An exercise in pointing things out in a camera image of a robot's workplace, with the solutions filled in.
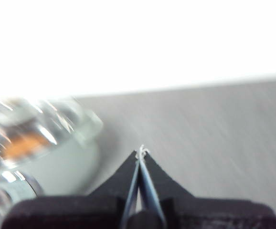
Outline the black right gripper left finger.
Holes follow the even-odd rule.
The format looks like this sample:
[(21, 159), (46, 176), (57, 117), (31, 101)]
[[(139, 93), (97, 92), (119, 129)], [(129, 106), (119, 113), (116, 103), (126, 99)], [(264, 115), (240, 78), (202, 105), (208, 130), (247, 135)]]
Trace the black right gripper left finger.
[(124, 229), (134, 212), (138, 188), (138, 160), (133, 151), (105, 182), (89, 194), (96, 208), (91, 229)]

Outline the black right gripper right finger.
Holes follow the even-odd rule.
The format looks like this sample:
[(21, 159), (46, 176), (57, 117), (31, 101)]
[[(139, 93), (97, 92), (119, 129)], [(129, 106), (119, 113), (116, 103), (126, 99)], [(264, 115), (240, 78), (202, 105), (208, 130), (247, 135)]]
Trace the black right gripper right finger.
[(194, 196), (171, 178), (149, 153), (141, 158), (139, 165), (142, 206), (159, 217), (163, 226), (179, 226), (176, 203)]

